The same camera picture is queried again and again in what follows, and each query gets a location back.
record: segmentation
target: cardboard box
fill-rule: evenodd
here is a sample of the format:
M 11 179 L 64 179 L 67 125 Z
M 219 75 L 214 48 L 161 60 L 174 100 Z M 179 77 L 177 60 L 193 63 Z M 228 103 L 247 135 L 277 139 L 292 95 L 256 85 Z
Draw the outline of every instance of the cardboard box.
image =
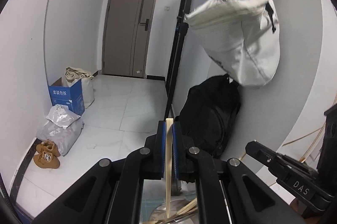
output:
M 52 105 L 61 104 L 68 106 L 69 110 L 77 115 L 84 113 L 82 95 L 82 81 L 77 81 L 71 87 L 62 86 L 62 78 L 59 78 L 51 86 L 48 86 Z

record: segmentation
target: white tote bag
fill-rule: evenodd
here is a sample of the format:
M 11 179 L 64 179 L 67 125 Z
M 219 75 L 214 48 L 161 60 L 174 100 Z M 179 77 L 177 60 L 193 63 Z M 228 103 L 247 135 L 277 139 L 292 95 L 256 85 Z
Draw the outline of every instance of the white tote bag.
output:
M 184 21 L 208 56 L 242 86 L 273 78 L 280 59 L 273 0 L 208 0 Z
M 84 108 L 87 109 L 95 100 L 94 85 L 91 82 L 91 79 L 94 78 L 92 73 L 81 68 L 67 67 L 65 69 L 65 77 L 69 87 L 75 84 L 79 79 L 82 79 L 83 102 Z

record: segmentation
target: door handle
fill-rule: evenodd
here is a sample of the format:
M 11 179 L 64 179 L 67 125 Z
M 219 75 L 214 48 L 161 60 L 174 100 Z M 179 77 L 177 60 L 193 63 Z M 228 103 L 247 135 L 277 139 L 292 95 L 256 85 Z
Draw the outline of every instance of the door handle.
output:
M 146 21 L 144 23 L 140 23 L 140 24 L 144 24 L 145 25 L 145 31 L 147 31 L 149 29 L 149 23 L 150 23 L 150 19 L 146 19 Z

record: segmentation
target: gray door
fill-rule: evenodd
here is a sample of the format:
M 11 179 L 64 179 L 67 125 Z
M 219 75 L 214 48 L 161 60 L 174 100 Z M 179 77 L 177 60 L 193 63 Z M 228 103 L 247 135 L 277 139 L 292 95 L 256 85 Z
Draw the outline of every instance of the gray door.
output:
M 154 0 L 111 0 L 103 72 L 143 77 Z

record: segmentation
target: gray plastic bag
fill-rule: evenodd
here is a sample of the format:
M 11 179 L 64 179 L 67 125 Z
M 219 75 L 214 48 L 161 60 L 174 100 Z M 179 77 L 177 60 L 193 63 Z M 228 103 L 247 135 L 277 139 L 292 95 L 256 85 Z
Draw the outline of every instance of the gray plastic bag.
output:
M 83 125 L 83 121 L 78 119 L 67 129 L 63 129 L 53 122 L 48 121 L 40 130 L 38 130 L 36 137 L 41 141 L 49 139 L 55 142 L 60 154 L 64 156 L 69 152 L 70 148 L 80 136 Z

